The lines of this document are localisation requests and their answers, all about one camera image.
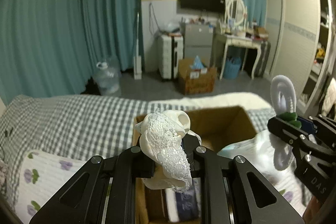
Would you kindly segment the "white fuzzy hair band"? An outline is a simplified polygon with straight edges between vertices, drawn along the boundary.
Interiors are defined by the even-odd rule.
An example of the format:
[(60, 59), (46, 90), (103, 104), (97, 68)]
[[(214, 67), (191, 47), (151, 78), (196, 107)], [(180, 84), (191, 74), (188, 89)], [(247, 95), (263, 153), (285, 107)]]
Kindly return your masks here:
[[(270, 97), (275, 114), (285, 121), (294, 121), (296, 114), (296, 94), (291, 80), (284, 75), (277, 75), (272, 79), (270, 86)], [(292, 148), (288, 148), (286, 142), (271, 133), (269, 129), (270, 143), (274, 148), (273, 164), (276, 170), (287, 169), (294, 159)]]

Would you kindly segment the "blue tissue packet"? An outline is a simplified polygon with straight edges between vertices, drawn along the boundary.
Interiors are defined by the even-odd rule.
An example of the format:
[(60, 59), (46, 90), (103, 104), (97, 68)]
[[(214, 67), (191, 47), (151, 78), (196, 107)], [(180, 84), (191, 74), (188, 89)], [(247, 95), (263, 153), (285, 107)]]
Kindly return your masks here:
[(201, 179), (193, 178), (185, 192), (165, 189), (167, 217), (169, 222), (192, 221), (201, 216)]

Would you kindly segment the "white lace cloth bundle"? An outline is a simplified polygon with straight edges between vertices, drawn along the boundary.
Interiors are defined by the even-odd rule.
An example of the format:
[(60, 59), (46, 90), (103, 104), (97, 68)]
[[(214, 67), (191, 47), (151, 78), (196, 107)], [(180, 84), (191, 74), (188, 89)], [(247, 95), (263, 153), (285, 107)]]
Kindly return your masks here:
[(182, 140), (189, 134), (196, 137), (199, 144), (202, 143), (201, 137), (190, 128), (190, 118), (181, 110), (156, 110), (135, 124), (141, 151), (155, 162), (153, 176), (143, 179), (147, 188), (173, 189), (176, 192), (185, 192), (190, 188), (190, 164), (182, 148)]

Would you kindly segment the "large tissue pack plastic bag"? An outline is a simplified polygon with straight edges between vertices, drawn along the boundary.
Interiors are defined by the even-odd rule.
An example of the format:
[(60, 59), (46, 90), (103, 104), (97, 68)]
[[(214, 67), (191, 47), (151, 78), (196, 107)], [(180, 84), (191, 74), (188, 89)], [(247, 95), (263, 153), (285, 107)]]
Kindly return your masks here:
[(294, 161), (284, 170), (274, 166), (275, 149), (271, 144), (271, 134), (267, 129), (248, 140), (230, 144), (218, 152), (219, 156), (233, 159), (244, 156), (282, 195), (302, 214), (312, 198), (308, 188), (295, 176)]

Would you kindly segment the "grey checkered bed sheet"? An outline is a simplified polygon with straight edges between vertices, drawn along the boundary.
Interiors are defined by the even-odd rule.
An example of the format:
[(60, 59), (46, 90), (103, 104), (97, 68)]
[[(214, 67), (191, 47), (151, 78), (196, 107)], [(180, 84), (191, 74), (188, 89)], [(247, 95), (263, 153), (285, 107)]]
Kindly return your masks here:
[(1, 115), (1, 155), (9, 168), (2, 194), (14, 207), (21, 163), (33, 149), (76, 160), (112, 157), (130, 146), (133, 121), (139, 115), (230, 106), (244, 108), (257, 132), (266, 129), (274, 115), (272, 106), (251, 92), (150, 102), (96, 95), (16, 96)]

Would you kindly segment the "blue laundry basket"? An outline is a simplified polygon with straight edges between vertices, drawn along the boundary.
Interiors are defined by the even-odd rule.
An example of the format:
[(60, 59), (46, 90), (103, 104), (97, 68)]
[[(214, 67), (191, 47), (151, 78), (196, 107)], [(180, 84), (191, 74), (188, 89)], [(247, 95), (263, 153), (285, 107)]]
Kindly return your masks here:
[(224, 66), (223, 77), (225, 79), (235, 79), (238, 76), (241, 64), (240, 57), (228, 57)]

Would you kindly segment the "dark suitcase by wardrobe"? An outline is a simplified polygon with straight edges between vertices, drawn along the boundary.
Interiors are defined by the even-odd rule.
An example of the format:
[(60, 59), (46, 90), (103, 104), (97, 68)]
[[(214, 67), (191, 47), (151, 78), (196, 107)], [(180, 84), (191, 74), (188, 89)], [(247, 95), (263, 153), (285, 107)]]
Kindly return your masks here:
[(269, 41), (262, 41), (261, 42), (261, 55), (259, 61), (257, 63), (254, 76), (255, 77), (262, 77), (265, 72), (266, 64), (268, 62), (270, 52), (270, 42)]

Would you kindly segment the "cardboard box on floor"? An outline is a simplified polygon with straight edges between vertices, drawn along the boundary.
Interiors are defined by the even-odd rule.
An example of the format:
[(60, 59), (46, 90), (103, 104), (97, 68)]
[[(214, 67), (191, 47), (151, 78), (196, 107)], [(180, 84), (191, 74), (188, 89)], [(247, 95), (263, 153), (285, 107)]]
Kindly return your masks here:
[(192, 69), (193, 62), (192, 58), (180, 59), (178, 62), (179, 91), (183, 95), (213, 92), (217, 69), (215, 67)]

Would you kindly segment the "white louvered wardrobe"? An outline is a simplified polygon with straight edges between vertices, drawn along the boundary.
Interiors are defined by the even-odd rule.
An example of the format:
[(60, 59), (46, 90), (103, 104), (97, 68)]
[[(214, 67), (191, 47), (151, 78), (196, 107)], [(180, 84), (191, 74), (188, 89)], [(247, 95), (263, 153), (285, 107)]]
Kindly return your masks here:
[(314, 105), (325, 80), (332, 11), (331, 0), (266, 0), (270, 52), (264, 75), (290, 78), (301, 114)]

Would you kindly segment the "clear water jug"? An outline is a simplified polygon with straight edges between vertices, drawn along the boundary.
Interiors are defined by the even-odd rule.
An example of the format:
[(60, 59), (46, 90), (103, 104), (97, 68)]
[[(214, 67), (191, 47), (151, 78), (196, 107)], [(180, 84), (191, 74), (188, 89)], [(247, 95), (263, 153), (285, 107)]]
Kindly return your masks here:
[(116, 57), (109, 57), (96, 63), (96, 73), (93, 76), (98, 89), (103, 96), (121, 96), (121, 70)]

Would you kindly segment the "white stick vacuum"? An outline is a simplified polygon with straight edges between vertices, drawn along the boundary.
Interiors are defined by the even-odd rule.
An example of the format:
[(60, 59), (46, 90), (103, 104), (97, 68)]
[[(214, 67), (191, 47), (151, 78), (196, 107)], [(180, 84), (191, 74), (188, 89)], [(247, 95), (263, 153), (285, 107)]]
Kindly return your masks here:
[(139, 55), (139, 12), (137, 12), (136, 21), (136, 41), (135, 41), (135, 54), (133, 58), (133, 76), (135, 80), (142, 79), (142, 59)]

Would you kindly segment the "silver mini fridge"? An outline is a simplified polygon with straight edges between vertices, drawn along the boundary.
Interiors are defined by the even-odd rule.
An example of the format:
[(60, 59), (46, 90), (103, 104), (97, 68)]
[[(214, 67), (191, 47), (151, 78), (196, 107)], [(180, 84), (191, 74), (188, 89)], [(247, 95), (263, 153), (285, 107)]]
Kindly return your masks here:
[(198, 56), (206, 65), (210, 65), (214, 28), (210, 25), (184, 25), (184, 58)]

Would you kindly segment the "white oval vanity mirror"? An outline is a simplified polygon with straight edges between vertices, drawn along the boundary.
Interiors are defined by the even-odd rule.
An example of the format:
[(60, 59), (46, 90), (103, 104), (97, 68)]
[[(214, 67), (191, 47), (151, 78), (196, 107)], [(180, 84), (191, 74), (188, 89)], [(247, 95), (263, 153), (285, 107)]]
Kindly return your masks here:
[(229, 0), (227, 2), (225, 22), (229, 28), (246, 28), (247, 7), (243, 0)]

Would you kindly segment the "white suitcase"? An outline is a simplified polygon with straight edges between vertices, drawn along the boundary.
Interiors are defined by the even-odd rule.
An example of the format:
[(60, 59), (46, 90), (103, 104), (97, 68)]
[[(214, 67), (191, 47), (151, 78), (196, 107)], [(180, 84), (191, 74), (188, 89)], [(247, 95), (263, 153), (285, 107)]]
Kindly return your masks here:
[(158, 69), (164, 80), (178, 77), (178, 63), (183, 59), (183, 37), (162, 34), (157, 38)]

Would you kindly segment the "large teal curtain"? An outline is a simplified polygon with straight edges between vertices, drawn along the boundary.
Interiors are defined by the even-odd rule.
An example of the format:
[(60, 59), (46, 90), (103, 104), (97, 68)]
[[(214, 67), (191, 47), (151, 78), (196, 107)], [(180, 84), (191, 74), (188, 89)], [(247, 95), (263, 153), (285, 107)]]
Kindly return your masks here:
[(1, 0), (1, 100), (78, 94), (96, 64), (133, 67), (140, 0)]

